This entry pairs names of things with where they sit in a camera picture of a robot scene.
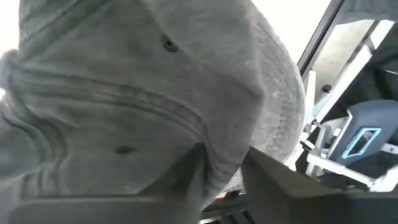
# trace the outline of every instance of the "black rivet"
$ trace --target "black rivet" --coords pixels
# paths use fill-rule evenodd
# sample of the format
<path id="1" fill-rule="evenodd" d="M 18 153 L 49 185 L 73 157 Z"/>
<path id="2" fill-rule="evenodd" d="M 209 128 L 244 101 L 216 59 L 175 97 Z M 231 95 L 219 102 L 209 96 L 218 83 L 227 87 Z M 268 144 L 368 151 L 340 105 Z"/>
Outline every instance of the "black rivet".
<path id="1" fill-rule="evenodd" d="M 127 147 L 127 146 L 119 146 L 119 147 L 116 147 L 114 149 L 114 152 L 119 154 L 119 155 L 125 155 L 127 153 L 132 152 L 132 151 L 135 151 L 135 149 L 132 148 L 132 147 Z"/>
<path id="2" fill-rule="evenodd" d="M 322 91 L 323 91 L 324 93 L 330 93 L 330 92 L 331 92 L 331 85 L 324 85 L 324 86 L 322 87 Z"/>
<path id="3" fill-rule="evenodd" d="M 162 36 L 163 47 L 169 52 L 177 52 L 178 47 L 165 35 Z"/>

